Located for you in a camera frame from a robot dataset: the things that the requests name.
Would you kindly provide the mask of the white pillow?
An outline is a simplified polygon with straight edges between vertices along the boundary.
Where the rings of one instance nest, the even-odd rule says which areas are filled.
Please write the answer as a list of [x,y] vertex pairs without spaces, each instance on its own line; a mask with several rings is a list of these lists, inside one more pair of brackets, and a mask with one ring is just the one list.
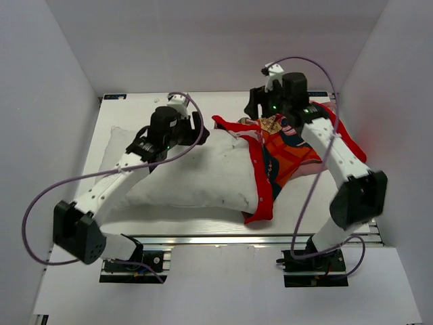
[[254,213],[258,194],[248,142],[213,129],[205,144],[157,166],[117,200],[114,209],[144,205],[218,207]]

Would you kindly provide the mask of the red cartoon print pillowcase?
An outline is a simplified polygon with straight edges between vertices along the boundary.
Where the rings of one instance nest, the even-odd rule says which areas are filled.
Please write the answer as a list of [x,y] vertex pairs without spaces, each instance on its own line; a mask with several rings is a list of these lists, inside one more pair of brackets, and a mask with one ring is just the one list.
[[245,224],[271,220],[274,202],[287,182],[319,172],[321,158],[289,126],[282,114],[259,119],[241,118],[237,122],[228,122],[218,115],[212,119],[217,129],[248,142],[258,207],[253,213],[242,213]]

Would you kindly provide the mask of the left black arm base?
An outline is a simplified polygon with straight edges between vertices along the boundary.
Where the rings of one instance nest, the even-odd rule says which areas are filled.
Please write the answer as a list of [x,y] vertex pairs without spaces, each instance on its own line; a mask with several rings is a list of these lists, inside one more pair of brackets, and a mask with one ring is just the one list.
[[170,268],[168,251],[145,249],[135,238],[127,236],[135,246],[127,262],[105,260],[99,276],[100,283],[111,284],[164,284]]

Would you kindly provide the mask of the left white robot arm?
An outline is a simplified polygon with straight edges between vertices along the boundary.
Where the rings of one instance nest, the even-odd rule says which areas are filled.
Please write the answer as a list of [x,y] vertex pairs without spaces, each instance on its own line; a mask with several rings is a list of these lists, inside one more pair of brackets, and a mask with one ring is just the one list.
[[137,132],[111,174],[71,203],[61,201],[55,206],[55,244],[87,265],[101,258],[120,260],[129,270],[139,268],[143,245],[124,234],[102,232],[105,217],[137,183],[158,165],[168,162],[170,149],[192,149],[202,145],[208,136],[201,112],[184,116],[176,108],[158,107],[151,115],[150,125]]

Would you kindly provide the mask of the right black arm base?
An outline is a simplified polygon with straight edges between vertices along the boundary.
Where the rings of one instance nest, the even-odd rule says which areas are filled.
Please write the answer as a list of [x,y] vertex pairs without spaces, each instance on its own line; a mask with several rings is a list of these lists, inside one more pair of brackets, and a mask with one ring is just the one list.
[[296,260],[290,250],[281,252],[276,264],[282,268],[286,288],[347,287],[346,264],[341,250]]

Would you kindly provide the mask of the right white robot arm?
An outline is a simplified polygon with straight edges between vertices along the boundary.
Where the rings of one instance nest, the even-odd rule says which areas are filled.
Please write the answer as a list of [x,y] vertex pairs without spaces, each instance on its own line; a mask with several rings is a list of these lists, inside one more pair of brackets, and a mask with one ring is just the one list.
[[305,248],[306,264],[320,270],[329,263],[330,252],[382,214],[388,178],[383,171],[373,171],[357,158],[342,138],[335,112],[310,101],[304,74],[286,73],[279,65],[263,68],[262,73],[266,83],[250,90],[244,112],[251,118],[281,115],[318,154],[338,189],[329,204],[329,219]]

